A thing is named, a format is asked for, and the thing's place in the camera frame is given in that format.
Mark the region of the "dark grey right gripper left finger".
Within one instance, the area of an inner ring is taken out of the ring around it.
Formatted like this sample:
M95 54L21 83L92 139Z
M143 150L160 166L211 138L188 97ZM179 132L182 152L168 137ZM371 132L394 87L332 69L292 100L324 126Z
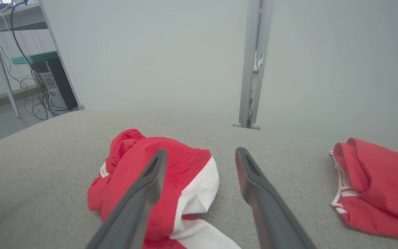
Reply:
M142 248L150 211L162 194L167 162L167 151L158 150L95 233L87 249Z

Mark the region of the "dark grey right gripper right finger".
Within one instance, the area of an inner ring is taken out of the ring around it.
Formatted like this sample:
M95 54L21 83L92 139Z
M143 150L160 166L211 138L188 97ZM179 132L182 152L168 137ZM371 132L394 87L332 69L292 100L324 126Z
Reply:
M246 148L236 149L235 163L242 197L252 209L260 247L316 249Z

